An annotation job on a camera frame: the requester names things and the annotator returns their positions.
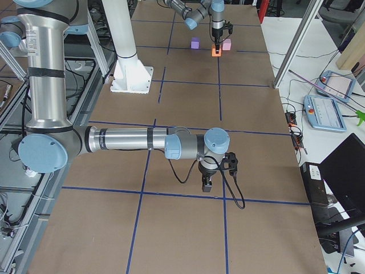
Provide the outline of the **purple foam block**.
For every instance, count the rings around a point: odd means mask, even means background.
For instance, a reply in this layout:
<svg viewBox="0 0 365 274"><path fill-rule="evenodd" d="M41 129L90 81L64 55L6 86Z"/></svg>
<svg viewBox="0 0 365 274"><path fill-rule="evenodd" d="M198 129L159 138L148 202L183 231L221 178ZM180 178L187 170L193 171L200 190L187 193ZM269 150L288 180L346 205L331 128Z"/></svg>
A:
<svg viewBox="0 0 365 274"><path fill-rule="evenodd" d="M199 49L200 48L200 38L199 37L192 37L190 42L191 49Z"/></svg>

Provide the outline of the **black laptop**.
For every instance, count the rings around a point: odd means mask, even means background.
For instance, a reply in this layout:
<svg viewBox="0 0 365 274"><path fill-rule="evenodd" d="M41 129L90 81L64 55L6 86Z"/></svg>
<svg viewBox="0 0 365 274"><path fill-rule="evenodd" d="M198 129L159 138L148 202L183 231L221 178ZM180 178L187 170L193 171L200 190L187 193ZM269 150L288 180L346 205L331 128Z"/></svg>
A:
<svg viewBox="0 0 365 274"><path fill-rule="evenodd" d="M351 216L364 213L364 143L350 134L319 165L320 173Z"/></svg>

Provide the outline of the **orange black connector strip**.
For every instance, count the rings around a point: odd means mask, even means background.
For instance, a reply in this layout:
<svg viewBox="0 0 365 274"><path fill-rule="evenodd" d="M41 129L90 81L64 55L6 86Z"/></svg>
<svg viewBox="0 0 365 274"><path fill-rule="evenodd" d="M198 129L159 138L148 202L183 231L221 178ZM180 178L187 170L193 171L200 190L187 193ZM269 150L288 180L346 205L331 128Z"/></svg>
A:
<svg viewBox="0 0 365 274"><path fill-rule="evenodd" d="M296 114L294 111L286 111L285 118L287 121L291 141L296 151L304 148L303 132L297 125Z"/></svg>

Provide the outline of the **aluminium frame post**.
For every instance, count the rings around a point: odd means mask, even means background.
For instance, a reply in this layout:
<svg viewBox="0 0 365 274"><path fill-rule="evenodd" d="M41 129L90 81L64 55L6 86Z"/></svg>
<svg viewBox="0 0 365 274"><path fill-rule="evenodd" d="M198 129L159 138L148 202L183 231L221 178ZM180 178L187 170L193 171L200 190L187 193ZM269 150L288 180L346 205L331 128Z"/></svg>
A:
<svg viewBox="0 0 365 274"><path fill-rule="evenodd" d="M273 82L273 87L278 88L286 75L286 73L289 71L290 65L292 61L294 60L294 57L297 54L297 51L304 40L306 33L309 30L309 27L314 20L316 14L318 13L323 1L321 0L312 0L310 1L305 14L297 28L297 31L294 35L293 40L291 41L291 44L288 48L288 51L284 57L284 60L277 72L277 75L275 77L275 80Z"/></svg>

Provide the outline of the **orange foam block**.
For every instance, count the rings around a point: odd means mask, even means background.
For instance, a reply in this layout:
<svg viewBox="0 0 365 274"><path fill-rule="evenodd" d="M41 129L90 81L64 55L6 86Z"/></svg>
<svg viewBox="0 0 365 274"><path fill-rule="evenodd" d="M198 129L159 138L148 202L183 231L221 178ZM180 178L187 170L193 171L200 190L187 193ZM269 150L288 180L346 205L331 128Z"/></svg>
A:
<svg viewBox="0 0 365 274"><path fill-rule="evenodd" d="M222 53L221 46L220 46L220 53L216 54L215 53L215 45L212 45L212 57L220 57L221 53Z"/></svg>

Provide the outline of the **teach pendant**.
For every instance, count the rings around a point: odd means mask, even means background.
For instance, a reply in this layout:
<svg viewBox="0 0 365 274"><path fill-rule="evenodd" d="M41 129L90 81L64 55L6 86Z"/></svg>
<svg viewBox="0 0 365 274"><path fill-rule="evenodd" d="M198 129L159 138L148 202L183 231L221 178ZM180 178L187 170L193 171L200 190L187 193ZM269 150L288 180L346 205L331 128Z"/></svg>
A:
<svg viewBox="0 0 365 274"><path fill-rule="evenodd" d="M303 105L312 128L333 132L347 131L336 100L323 96L306 95Z"/></svg>
<svg viewBox="0 0 365 274"><path fill-rule="evenodd" d="M348 103L355 87L355 79L335 71L327 70L316 80L316 84L334 95L340 101ZM317 89L317 92L327 96L319 89Z"/></svg>

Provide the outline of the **green clamp tool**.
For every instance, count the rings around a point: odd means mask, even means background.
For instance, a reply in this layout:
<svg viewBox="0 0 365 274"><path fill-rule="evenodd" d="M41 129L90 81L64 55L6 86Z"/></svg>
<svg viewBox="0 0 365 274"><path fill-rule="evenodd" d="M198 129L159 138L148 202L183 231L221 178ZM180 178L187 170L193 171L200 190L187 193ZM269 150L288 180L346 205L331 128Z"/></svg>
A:
<svg viewBox="0 0 365 274"><path fill-rule="evenodd" d="M356 110L355 113L359 118L357 126L360 126L365 121L365 113L360 110Z"/></svg>

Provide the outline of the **aluminium frame table left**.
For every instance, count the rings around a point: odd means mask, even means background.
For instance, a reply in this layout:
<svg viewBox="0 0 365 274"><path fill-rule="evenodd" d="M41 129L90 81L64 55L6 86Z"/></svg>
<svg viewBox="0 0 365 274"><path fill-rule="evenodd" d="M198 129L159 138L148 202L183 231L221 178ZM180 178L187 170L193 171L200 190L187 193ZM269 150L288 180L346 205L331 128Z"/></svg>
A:
<svg viewBox="0 0 365 274"><path fill-rule="evenodd" d="M28 59L25 27L15 16L1 21L1 58L21 85L1 96L1 272L25 273L46 227L72 161L51 173L25 166L18 146L31 119L31 92L26 79ZM91 115L112 60L106 58L88 9L89 30L64 33L67 118L84 126Z"/></svg>

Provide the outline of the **white pedestal column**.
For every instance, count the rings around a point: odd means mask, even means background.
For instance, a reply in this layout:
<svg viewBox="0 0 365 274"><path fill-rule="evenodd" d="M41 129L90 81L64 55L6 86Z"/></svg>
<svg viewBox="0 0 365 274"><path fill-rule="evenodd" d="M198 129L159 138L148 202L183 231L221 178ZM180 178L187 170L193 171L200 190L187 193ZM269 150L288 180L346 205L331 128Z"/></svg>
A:
<svg viewBox="0 0 365 274"><path fill-rule="evenodd" d="M105 0L102 3L117 55L111 91L149 93L153 67L144 66L137 55L127 1Z"/></svg>

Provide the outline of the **far teach pendant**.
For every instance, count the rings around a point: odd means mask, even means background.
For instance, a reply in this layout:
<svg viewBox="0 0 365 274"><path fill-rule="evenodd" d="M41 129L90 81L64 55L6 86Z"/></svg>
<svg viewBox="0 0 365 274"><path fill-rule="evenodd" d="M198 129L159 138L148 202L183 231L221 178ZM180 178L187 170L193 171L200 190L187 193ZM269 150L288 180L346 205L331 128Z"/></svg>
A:
<svg viewBox="0 0 365 274"><path fill-rule="evenodd" d="M327 70L316 80L316 84L334 95L340 101L348 103L355 87L355 79L335 71ZM317 89L317 92L327 96L319 89Z"/></svg>

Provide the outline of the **pink foam block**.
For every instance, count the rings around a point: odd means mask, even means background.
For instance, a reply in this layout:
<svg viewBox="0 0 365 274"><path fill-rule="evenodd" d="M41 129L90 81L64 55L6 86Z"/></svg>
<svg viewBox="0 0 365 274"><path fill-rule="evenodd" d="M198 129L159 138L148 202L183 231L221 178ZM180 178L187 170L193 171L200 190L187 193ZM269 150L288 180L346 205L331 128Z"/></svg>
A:
<svg viewBox="0 0 365 274"><path fill-rule="evenodd" d="M222 42L222 51L230 51L232 47L231 39L227 38Z"/></svg>

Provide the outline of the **near teach pendant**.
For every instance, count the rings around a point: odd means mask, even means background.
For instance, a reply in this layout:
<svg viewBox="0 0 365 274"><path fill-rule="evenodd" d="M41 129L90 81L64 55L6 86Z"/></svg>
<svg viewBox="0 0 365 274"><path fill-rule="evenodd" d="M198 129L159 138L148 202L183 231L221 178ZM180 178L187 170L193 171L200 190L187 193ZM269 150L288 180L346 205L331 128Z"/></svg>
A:
<svg viewBox="0 0 365 274"><path fill-rule="evenodd" d="M306 95L303 105L312 128L333 132L347 131L336 100L323 96Z"/></svg>

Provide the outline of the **wooden block post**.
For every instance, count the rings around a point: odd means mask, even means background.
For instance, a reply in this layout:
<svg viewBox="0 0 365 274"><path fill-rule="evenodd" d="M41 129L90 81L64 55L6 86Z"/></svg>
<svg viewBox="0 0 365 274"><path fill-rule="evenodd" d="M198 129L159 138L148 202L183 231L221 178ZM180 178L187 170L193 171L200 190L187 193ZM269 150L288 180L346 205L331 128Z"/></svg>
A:
<svg viewBox="0 0 365 274"><path fill-rule="evenodd" d="M346 40L348 45L336 61L337 68L340 70L351 70L364 56L364 17L358 18L351 26L344 42Z"/></svg>

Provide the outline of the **black box device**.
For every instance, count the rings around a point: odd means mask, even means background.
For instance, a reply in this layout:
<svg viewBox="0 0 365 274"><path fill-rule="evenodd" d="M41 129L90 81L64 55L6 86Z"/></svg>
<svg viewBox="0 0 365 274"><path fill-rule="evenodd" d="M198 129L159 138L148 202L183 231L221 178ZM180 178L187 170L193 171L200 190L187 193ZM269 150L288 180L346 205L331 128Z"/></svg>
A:
<svg viewBox="0 0 365 274"><path fill-rule="evenodd" d="M314 206L327 207L329 202L318 164L304 162L300 169L309 203Z"/></svg>

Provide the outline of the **purple rod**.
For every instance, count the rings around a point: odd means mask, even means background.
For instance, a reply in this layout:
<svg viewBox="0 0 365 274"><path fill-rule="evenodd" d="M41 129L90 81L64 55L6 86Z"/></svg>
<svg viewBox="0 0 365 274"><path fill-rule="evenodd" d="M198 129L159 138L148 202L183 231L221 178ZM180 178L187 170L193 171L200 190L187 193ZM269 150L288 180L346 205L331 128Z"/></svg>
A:
<svg viewBox="0 0 365 274"><path fill-rule="evenodd" d="M323 88L321 88L320 86L318 86L317 84L311 82L310 80L307 80L306 78L300 76L299 74L297 74L296 72L292 71L292 70L288 70L288 72L292 73L293 75L295 75L297 78L299 78L300 80L303 80L304 82L312 85L313 87L321 90L323 93L325 93L326 95L328 95L329 97L335 99L337 102L339 102L340 104L344 105L345 107L349 108L350 110L352 110L353 112L355 113L359 113L357 115L360 115L360 114L364 114L364 112L361 112L360 110L357 110L356 108L354 108L353 106L350 106L348 105L347 103L344 103L342 101L340 101L338 98L336 98L334 95L328 93L327 91L325 91Z"/></svg>

